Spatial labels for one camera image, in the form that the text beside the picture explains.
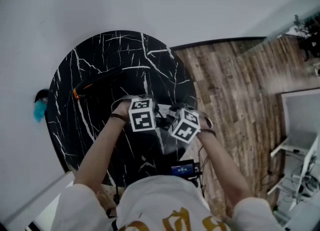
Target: wooden floor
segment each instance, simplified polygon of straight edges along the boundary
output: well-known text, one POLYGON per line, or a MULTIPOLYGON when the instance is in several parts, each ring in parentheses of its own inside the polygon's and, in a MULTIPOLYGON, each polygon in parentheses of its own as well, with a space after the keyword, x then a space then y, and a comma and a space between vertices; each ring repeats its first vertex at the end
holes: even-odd
MULTIPOLYGON (((296 37, 260 42, 222 42, 176 53, 195 81, 198 108, 213 120, 218 140, 239 166, 254 195, 273 206, 278 195, 274 192, 267 196, 267 189, 278 180, 283 161, 281 154, 271 161, 269 152, 285 136, 279 95, 320 87, 320 79, 311 64, 304 62, 305 54, 296 37), (275 175, 266 176, 268 170, 275 175)), ((198 159, 200 146, 195 141, 185 158, 198 159)), ((205 157, 202 150, 200 161, 205 157)), ((204 167, 203 184, 212 213, 231 216, 232 208, 209 162, 204 167)))

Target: marker cube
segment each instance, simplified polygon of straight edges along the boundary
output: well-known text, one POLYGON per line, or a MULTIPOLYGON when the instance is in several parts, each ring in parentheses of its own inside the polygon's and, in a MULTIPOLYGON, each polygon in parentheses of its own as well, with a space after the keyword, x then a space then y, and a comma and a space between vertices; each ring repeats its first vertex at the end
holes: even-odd
POLYGON ((129 117, 134 132, 156 129, 154 103, 151 98, 134 98, 129 108, 129 117))
POLYGON ((179 111, 168 130, 172 137, 186 143, 190 143, 199 131, 199 114, 187 111, 184 108, 179 111))

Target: person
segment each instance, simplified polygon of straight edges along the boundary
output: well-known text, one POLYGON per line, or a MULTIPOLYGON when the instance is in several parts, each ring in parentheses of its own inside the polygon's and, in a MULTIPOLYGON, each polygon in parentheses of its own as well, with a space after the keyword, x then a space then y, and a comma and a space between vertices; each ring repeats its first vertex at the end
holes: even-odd
MULTIPOLYGON (((122 101, 113 113, 127 119, 129 106, 129 102, 122 101)), ((114 230, 114 219, 108 218, 96 192, 106 176, 112 152, 125 124, 121 118, 109 118, 85 155, 74 185, 61 193, 51 230, 114 230)), ((208 128, 204 120, 201 120, 201 127, 208 128)), ((197 137, 234 207, 230 221, 232 230, 283 230, 267 201, 253 197, 244 176, 214 134, 200 132, 197 137)), ((124 191, 116 213, 116 227, 120 231, 231 230, 227 223, 211 214, 195 185, 177 176, 150 176, 132 183, 124 191)))

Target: blue object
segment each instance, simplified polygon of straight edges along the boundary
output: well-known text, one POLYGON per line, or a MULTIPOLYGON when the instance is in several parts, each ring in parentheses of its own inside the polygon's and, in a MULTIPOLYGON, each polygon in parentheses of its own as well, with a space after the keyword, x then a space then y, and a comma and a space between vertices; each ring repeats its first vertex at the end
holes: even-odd
POLYGON ((38 123, 45 117, 45 111, 47 110, 47 104, 43 103, 40 99, 34 105, 33 116, 38 123))

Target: gold print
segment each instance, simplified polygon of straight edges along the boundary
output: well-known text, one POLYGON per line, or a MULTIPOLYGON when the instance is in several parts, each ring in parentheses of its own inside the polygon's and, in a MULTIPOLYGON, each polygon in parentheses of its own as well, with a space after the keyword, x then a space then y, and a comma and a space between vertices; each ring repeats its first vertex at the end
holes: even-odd
POLYGON ((213 224, 211 221, 212 216, 206 217, 203 221, 202 224, 206 228, 206 231, 213 231, 215 228, 221 228, 221 231, 227 231, 226 224, 217 221, 218 225, 213 224))
POLYGON ((139 231, 150 231, 145 223, 141 221, 133 221, 129 225, 123 226, 119 231, 125 231, 127 228, 136 228, 139 231))
POLYGON ((184 224, 186 226, 186 231, 191 231, 189 212, 183 207, 181 207, 179 212, 174 210, 172 214, 169 217, 164 218, 162 222, 166 231, 182 231, 182 220, 184 221, 184 224), (174 222, 175 229, 171 227, 171 224, 169 222, 169 219, 172 217, 178 217, 178 219, 174 222))

